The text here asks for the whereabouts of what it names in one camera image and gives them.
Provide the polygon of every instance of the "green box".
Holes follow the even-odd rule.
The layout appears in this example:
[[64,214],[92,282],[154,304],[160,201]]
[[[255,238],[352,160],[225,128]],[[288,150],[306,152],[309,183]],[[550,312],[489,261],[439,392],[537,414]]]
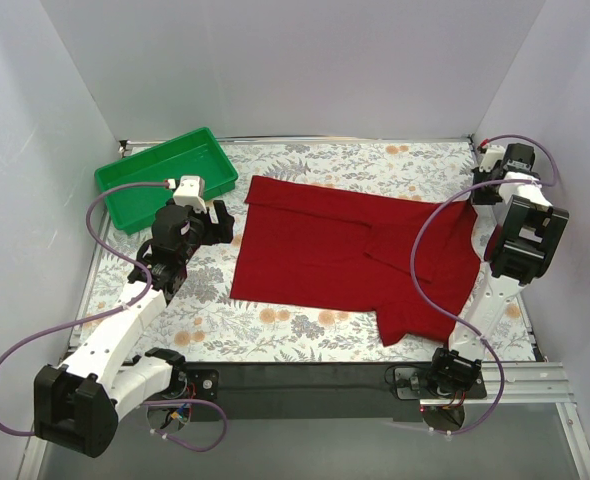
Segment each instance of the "green box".
[[[98,168],[95,180],[102,192],[132,182],[162,182],[183,175],[199,175],[206,182],[204,200],[235,188],[237,171],[208,128]],[[106,198],[106,207],[115,228],[131,234],[150,227],[155,212],[172,197],[163,188],[132,188]]]

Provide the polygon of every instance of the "floral tablecloth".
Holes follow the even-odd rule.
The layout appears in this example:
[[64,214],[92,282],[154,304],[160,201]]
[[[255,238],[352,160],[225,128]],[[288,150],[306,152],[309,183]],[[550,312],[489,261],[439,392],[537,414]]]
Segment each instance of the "floral tablecloth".
[[[264,175],[418,202],[440,202],[470,185],[474,159],[468,143],[250,143],[224,144],[223,148],[239,172],[235,190],[222,197],[235,216],[235,239],[231,245],[203,247],[197,252],[189,263],[187,281],[132,354],[164,347],[179,351],[190,361],[430,360],[437,344],[423,338],[406,336],[384,348],[373,313],[231,300],[235,262],[244,240],[244,198],[251,177]],[[479,255],[493,228],[490,210],[481,210],[472,239]],[[149,237],[149,230],[127,236],[112,224],[106,236],[113,247],[130,256]],[[102,254],[92,279],[87,315],[114,304],[129,270],[124,262]],[[77,332],[79,340],[83,342],[95,326],[86,324]],[[492,344],[503,360],[534,360],[517,302],[506,308]]]

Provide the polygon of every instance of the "robotic arm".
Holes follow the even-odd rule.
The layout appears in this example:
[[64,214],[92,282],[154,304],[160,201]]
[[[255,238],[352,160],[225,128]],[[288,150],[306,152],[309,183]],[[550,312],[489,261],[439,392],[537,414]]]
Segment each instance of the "robotic arm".
[[[135,305],[106,318],[75,353],[59,366],[45,366],[34,381],[35,434],[45,440],[97,457],[110,444],[124,416],[156,393],[175,392],[182,385],[184,357],[153,349],[122,365],[150,325],[164,311],[187,278],[186,264],[202,245],[230,243],[234,218],[224,202],[213,202],[211,221],[200,177],[169,181],[173,198],[158,210],[152,239],[137,252],[149,269],[152,288]],[[137,267],[128,276],[117,302],[125,305],[146,283]]]
[[[518,179],[473,191],[473,205],[502,204],[503,212],[484,253],[484,279],[465,320],[489,338],[511,302],[531,281],[546,273],[568,222],[568,212],[544,198],[532,172],[533,147],[520,143],[488,146],[474,183]],[[439,391],[467,392],[480,375],[486,348],[469,328],[458,323],[448,348],[438,348],[428,374]]]

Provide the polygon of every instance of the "white wall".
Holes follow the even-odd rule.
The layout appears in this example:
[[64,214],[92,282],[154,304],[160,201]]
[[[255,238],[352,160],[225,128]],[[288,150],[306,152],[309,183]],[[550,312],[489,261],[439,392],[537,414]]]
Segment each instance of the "white wall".
[[543,0],[42,0],[118,138],[475,131]]
[[[38,0],[0,0],[0,353],[75,315],[92,252],[83,215],[93,171],[117,145]],[[32,422],[32,381],[65,336],[37,341],[0,371],[0,418]],[[26,440],[0,433],[0,479]]]
[[590,1],[547,0],[476,138],[498,133],[533,136],[559,163],[561,186],[546,194],[570,223],[525,300],[544,353],[564,362],[590,442]]

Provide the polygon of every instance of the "folded red fabric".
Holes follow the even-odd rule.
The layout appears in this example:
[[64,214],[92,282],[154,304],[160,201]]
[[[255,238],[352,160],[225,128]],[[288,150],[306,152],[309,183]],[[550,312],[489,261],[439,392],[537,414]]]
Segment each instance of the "folded red fabric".
[[[253,177],[231,298],[354,312],[375,311],[382,343],[412,333],[445,342],[454,322],[411,282],[410,251],[437,204]],[[479,258],[476,214],[447,207],[426,231],[416,270],[426,293],[458,314]]]

